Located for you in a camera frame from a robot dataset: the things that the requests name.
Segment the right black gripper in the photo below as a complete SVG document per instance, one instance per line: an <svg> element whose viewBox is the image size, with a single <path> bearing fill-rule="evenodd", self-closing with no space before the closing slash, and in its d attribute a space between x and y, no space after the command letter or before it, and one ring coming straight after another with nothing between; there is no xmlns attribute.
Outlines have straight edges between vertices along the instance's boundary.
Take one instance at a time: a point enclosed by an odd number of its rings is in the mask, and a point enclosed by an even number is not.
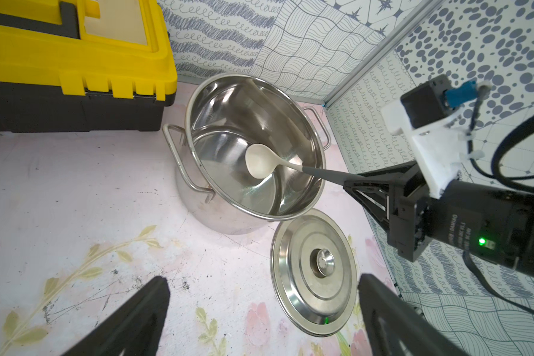
<svg viewBox="0 0 534 356"><path fill-rule="evenodd" d="M437 240L494 264L534 271L534 194L453 180L433 198L414 161L356 174L343 188L411 262Z"/></svg>

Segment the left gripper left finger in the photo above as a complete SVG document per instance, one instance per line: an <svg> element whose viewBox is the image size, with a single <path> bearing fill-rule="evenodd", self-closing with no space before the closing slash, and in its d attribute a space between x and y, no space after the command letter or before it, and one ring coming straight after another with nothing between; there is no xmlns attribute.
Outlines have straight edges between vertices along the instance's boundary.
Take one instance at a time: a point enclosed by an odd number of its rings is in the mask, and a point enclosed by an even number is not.
<svg viewBox="0 0 534 356"><path fill-rule="evenodd" d="M155 355L159 348L170 290L157 276L65 352L66 355Z"/></svg>

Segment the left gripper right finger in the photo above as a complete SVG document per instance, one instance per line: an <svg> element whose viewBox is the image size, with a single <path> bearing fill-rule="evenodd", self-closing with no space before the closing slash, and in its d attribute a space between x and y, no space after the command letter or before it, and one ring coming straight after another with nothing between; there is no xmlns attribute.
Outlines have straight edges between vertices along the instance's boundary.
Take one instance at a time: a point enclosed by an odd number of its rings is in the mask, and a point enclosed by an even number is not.
<svg viewBox="0 0 534 356"><path fill-rule="evenodd" d="M465 355L372 274L358 282L361 311L374 355Z"/></svg>

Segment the stainless steel pot lid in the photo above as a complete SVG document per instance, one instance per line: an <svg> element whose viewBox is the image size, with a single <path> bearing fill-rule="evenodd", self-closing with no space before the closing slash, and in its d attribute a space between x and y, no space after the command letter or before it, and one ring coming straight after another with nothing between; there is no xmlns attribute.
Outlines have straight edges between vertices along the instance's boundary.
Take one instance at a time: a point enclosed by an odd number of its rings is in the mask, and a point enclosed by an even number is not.
<svg viewBox="0 0 534 356"><path fill-rule="evenodd" d="M277 299L298 329L324 338L346 325L355 307L357 270L346 236L328 215L312 209L282 222L270 266Z"/></svg>

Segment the cream spoon with grey handle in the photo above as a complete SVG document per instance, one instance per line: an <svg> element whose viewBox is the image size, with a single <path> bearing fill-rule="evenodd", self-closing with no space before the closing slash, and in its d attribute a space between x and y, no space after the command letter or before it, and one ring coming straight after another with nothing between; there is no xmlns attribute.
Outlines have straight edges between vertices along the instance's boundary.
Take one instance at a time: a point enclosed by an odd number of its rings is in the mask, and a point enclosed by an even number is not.
<svg viewBox="0 0 534 356"><path fill-rule="evenodd" d="M326 169L316 169L309 166L299 166L283 160L271 148L262 144L254 144L246 149L246 167L255 179L264 179L274 172L276 167L284 166L310 176L343 185L348 179L355 178L355 174Z"/></svg>

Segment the stainless steel stock pot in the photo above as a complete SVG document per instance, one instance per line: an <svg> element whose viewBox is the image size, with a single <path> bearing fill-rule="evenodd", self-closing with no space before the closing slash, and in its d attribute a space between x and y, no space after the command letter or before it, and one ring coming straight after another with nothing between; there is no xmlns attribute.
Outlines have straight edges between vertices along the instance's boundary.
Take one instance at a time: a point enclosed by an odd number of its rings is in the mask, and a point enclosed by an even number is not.
<svg viewBox="0 0 534 356"><path fill-rule="evenodd" d="M202 82L183 125L166 124L177 189L188 211L222 234L248 234L311 210L332 141L314 108L301 108L269 82L219 74Z"/></svg>

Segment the yellow and black toolbox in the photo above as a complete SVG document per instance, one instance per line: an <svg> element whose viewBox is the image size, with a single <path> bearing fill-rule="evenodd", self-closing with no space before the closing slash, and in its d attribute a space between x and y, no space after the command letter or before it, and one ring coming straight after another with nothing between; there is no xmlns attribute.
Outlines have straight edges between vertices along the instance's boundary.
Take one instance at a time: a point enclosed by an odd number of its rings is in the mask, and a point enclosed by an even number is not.
<svg viewBox="0 0 534 356"><path fill-rule="evenodd" d="M158 131L177 80L156 1L0 1L0 131Z"/></svg>

